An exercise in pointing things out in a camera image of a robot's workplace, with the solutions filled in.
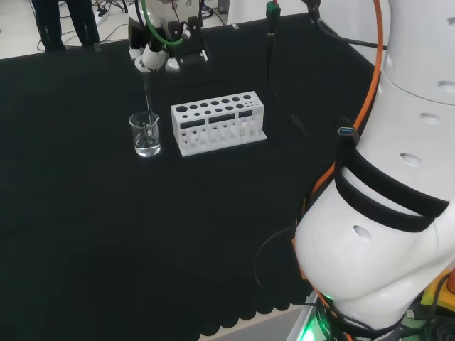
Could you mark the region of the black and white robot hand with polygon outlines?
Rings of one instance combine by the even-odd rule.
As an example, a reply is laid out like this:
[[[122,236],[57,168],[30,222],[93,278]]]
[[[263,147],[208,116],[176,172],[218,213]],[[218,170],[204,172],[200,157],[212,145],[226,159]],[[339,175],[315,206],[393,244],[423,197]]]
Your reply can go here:
[[[134,1],[129,7],[129,55],[142,73],[177,73],[208,62],[201,28],[203,1]]]

